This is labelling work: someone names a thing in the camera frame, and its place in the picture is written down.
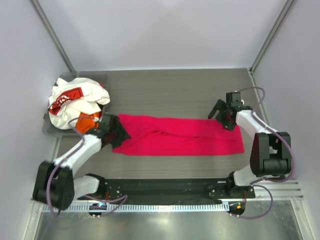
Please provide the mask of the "pink t shirt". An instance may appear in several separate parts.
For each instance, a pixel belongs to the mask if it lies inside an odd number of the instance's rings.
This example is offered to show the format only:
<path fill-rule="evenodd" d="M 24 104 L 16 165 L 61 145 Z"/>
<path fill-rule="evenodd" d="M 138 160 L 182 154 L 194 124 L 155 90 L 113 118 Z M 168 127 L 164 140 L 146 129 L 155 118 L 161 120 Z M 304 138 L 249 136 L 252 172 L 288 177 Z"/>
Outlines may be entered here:
<path fill-rule="evenodd" d="M 224 156 L 245 151 L 242 133 L 217 120 L 120 114 L 130 138 L 114 153 L 129 156 Z"/>

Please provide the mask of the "white t shirt red print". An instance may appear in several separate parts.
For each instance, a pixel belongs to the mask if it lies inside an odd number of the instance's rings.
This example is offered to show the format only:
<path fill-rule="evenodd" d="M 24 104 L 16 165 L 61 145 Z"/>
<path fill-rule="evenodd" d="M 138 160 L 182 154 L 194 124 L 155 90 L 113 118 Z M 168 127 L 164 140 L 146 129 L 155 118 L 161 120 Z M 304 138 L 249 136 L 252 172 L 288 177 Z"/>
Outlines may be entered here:
<path fill-rule="evenodd" d="M 49 97 L 49 119 L 60 130 L 75 128 L 80 113 L 92 115 L 103 111 L 111 101 L 101 83 L 86 77 L 67 82 L 59 77 Z"/>

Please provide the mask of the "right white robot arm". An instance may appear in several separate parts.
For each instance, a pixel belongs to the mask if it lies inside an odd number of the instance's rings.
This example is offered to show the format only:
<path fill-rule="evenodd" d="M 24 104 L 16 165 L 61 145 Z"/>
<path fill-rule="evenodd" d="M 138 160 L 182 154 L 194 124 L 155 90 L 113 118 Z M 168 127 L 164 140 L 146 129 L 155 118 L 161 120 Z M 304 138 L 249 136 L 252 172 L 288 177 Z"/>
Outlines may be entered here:
<path fill-rule="evenodd" d="M 262 121 L 252 107 L 244 104 L 239 91 L 219 99 L 208 118 L 215 118 L 225 130 L 241 127 L 253 140 L 249 164 L 231 172 L 222 186 L 230 198 L 244 197 L 262 180 L 282 183 L 290 179 L 294 168 L 291 136 Z"/>

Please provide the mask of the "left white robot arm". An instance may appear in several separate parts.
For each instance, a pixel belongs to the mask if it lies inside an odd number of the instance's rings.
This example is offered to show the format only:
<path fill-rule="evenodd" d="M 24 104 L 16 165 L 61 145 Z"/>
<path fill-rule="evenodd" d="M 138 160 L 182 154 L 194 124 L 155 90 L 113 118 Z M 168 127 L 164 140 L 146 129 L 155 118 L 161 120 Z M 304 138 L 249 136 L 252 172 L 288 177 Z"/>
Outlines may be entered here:
<path fill-rule="evenodd" d="M 75 178 L 75 174 L 102 148 L 110 145 L 116 149 L 131 136 L 117 115 L 105 113 L 97 123 L 97 127 L 85 133 L 76 130 L 81 140 L 75 146 L 52 162 L 43 161 L 38 167 L 32 198 L 46 204 L 53 215 L 66 210 L 81 197 L 100 200 L 106 195 L 104 177 L 88 173 Z"/>

